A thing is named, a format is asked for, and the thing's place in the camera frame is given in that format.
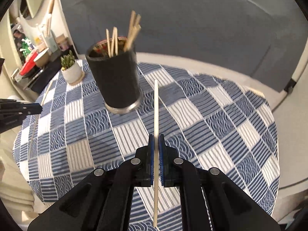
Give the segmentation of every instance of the metal pin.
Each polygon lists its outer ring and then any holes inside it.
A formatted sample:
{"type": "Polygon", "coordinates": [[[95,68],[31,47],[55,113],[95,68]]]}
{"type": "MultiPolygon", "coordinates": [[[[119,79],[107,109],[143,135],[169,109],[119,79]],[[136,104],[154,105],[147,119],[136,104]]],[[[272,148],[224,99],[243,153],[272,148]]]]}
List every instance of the metal pin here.
{"type": "Polygon", "coordinates": [[[104,173],[104,170],[102,170],[101,168],[98,168],[94,171],[94,174],[96,176],[101,176],[104,173]]]}
{"type": "Polygon", "coordinates": [[[212,174],[212,175],[218,175],[219,174],[219,169],[218,168],[216,168],[216,167],[213,167],[213,168],[211,168],[210,169],[210,173],[212,174]]]}
{"type": "Polygon", "coordinates": [[[139,158],[134,158],[131,160],[131,164],[133,165],[138,165],[141,162],[141,160],[139,158]]]}
{"type": "Polygon", "coordinates": [[[174,159],[174,163],[175,164],[182,164],[183,163],[183,159],[182,158],[175,158],[174,159]]]}

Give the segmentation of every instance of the black tumbler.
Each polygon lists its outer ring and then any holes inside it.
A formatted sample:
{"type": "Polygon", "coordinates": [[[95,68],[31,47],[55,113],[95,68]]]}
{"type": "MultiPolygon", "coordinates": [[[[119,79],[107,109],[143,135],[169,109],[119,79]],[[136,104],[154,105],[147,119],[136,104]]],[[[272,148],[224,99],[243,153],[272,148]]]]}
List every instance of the black tumbler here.
{"type": "Polygon", "coordinates": [[[136,52],[131,48],[111,58],[99,56],[95,49],[106,42],[91,46],[86,59],[106,108],[114,114],[125,114],[137,108],[142,100],[136,52]]]}

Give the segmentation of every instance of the gray partition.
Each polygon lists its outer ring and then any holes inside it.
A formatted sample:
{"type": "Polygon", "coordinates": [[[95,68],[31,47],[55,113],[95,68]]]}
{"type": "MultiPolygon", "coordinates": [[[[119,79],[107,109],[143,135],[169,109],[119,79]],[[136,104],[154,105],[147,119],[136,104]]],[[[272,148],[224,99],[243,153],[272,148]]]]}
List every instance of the gray partition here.
{"type": "Polygon", "coordinates": [[[294,0],[61,0],[77,52],[118,27],[126,35],[131,10],[141,14],[138,52],[192,58],[281,91],[308,38],[294,0]]]}

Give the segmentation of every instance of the tablecloth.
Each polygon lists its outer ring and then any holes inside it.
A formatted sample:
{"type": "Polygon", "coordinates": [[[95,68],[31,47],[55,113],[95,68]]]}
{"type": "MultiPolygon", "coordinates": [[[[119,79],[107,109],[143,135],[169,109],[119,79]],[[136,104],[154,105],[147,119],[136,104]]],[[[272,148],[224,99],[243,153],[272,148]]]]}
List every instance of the tablecloth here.
{"type": "MultiPolygon", "coordinates": [[[[94,168],[118,167],[147,145],[153,133],[154,80],[158,80],[159,129],[168,146],[203,169],[218,167],[271,214],[279,183],[277,130],[262,96],[232,81],[159,64],[139,63],[140,107],[125,115],[106,110],[89,65],[80,84],[59,72],[43,111],[22,125],[13,155],[23,176],[47,205],[94,168]]],[[[36,102],[41,103],[46,88],[36,102]]],[[[177,188],[160,188],[158,228],[181,230],[177,188]]],[[[152,230],[153,188],[135,188],[130,230],[152,230]]]]}

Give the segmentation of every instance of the round table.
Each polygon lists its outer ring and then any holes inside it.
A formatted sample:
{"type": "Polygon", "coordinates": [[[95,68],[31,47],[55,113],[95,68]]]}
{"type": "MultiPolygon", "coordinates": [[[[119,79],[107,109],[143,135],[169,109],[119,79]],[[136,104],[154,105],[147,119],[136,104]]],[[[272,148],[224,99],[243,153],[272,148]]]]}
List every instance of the round table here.
{"type": "MultiPolygon", "coordinates": [[[[159,129],[166,144],[196,167],[218,167],[272,214],[279,182],[278,141],[266,99],[211,75],[139,63],[143,102],[133,112],[115,115],[104,107],[87,62],[78,63],[86,74],[83,81],[70,86],[59,72],[36,128],[35,116],[27,117],[14,144],[16,163],[45,204],[58,200],[94,168],[116,168],[147,145],[154,129],[157,79],[159,129]]],[[[152,198],[153,188],[135,188],[131,230],[153,229],[152,198]]],[[[159,199],[158,228],[181,230],[179,190],[161,187],[159,199]]]]}

